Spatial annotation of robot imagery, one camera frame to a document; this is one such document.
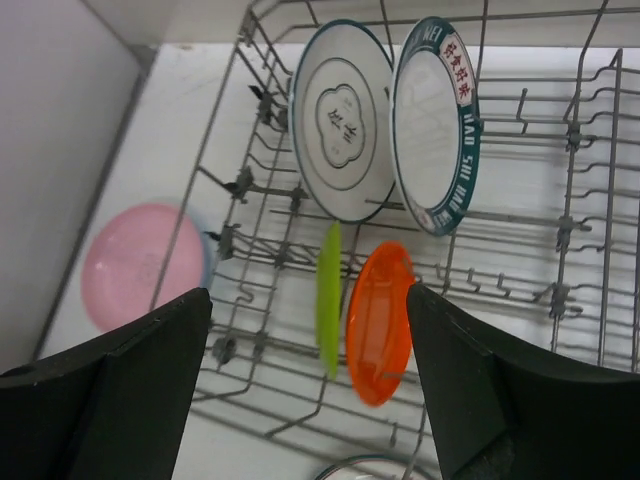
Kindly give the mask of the pink plastic plate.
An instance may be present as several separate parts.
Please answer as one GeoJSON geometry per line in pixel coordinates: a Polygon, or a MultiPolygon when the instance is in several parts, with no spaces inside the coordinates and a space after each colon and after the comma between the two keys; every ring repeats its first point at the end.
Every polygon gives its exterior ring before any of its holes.
{"type": "Polygon", "coordinates": [[[167,271],[160,274],[178,215],[174,205],[139,204],[112,218],[94,238],[83,265],[81,296],[99,330],[117,329],[146,314],[159,279],[159,305],[205,282],[209,255],[189,215],[182,219],[167,271]]]}

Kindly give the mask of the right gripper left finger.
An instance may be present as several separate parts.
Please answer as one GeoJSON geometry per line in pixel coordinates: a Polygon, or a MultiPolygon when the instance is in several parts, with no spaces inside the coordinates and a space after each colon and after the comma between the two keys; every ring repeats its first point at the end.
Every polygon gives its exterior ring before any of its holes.
{"type": "Polygon", "coordinates": [[[195,288],[1,376],[4,479],[172,477],[209,331],[195,288]]]}

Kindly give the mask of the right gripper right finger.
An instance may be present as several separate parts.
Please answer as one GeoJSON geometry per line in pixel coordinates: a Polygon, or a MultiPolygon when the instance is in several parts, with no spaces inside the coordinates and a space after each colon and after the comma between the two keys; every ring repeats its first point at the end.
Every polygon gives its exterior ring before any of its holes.
{"type": "Polygon", "coordinates": [[[407,311],[443,478],[638,478],[638,374],[532,345],[422,283],[407,311]]]}

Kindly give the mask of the plain white ceramic plate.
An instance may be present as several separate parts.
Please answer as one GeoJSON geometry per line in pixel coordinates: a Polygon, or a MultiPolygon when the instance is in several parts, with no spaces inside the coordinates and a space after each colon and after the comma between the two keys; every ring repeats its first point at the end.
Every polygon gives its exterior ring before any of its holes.
{"type": "Polygon", "coordinates": [[[393,70],[389,121],[407,212],[421,230],[450,234],[473,197],[481,125],[473,64],[448,21],[424,18],[407,35],[393,70]]]}

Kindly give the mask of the white plate with red pattern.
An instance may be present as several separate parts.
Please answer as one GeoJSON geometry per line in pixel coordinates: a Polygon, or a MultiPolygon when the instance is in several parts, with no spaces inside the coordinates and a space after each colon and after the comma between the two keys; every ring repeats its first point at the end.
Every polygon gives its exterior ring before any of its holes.
{"type": "Polygon", "coordinates": [[[403,479],[408,466],[406,459],[382,454],[361,454],[325,467],[314,479],[403,479]]]}

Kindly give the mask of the blue plastic plate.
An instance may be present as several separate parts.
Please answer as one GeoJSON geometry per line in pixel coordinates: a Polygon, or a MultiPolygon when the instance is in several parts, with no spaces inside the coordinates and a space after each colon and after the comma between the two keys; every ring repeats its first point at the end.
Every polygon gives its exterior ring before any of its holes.
{"type": "Polygon", "coordinates": [[[203,271],[199,286],[203,288],[209,288],[212,282],[214,264],[216,263],[215,254],[213,253],[212,247],[216,246],[217,243],[207,234],[209,228],[205,224],[206,218],[197,208],[188,205],[185,209],[184,216],[189,218],[194,224],[195,228],[199,231],[199,237],[203,251],[203,271]]]}

